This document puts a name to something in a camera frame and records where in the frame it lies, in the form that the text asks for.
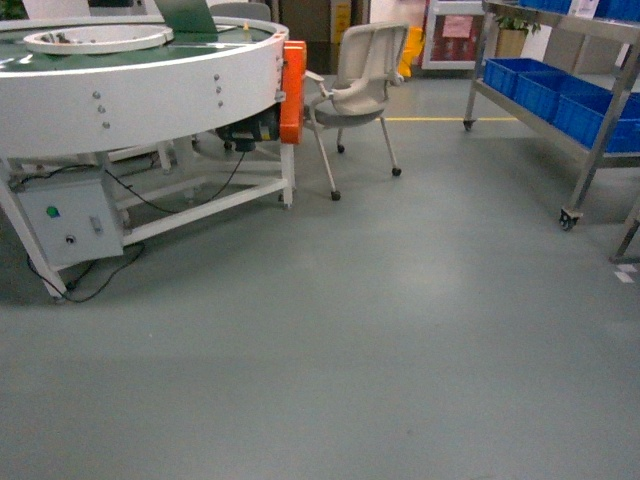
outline yellow floor marking line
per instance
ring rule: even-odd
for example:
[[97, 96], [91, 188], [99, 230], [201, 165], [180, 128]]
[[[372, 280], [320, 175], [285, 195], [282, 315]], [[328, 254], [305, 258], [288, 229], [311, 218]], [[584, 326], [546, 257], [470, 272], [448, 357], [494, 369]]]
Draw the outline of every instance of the yellow floor marking line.
[[[388, 122], [462, 122], [462, 117], [385, 117]], [[515, 117], [480, 117], [478, 122], [512, 122]]]

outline green button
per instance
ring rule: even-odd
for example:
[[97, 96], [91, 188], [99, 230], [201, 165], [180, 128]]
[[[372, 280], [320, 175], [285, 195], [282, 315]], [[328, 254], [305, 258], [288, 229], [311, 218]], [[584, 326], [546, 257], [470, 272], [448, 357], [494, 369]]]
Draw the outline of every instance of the green button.
[[49, 215], [50, 218], [58, 218], [60, 212], [56, 207], [47, 207], [47, 215]]

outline white round tray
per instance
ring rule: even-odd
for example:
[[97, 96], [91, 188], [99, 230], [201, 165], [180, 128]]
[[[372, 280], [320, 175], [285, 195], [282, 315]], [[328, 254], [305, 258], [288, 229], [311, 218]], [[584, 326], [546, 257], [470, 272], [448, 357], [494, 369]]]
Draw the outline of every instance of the white round tray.
[[63, 28], [24, 38], [32, 52], [49, 55], [102, 55], [158, 47], [173, 40], [173, 30], [158, 25], [99, 25]]

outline gray mesh chair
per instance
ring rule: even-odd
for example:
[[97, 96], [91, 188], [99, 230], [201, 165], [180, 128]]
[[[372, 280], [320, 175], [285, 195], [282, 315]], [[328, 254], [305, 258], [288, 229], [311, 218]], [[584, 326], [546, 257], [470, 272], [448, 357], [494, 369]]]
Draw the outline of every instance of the gray mesh chair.
[[271, 9], [264, 3], [228, 2], [209, 7], [211, 15], [216, 17], [246, 18], [249, 20], [271, 21]]
[[359, 127], [379, 118], [393, 165], [391, 172], [395, 177], [402, 173], [382, 114], [389, 101], [389, 85], [397, 86], [403, 81], [398, 74], [398, 65], [408, 34], [409, 25], [406, 23], [384, 22], [351, 27], [342, 38], [338, 74], [331, 89], [325, 87], [324, 78], [320, 75], [309, 71], [306, 74], [316, 82], [320, 94], [305, 101], [305, 127], [312, 129], [315, 135], [331, 183], [332, 200], [340, 200], [340, 192], [320, 139], [323, 130], [338, 129], [337, 148], [339, 153], [343, 153], [341, 141], [345, 128]]

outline chair caster wheel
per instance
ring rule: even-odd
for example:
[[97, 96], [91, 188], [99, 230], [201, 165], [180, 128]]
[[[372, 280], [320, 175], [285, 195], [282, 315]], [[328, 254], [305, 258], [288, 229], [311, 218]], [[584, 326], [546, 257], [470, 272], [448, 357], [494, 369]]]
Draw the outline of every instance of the chair caster wheel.
[[569, 215], [564, 209], [560, 210], [560, 227], [565, 232], [570, 232], [576, 226], [580, 217]]

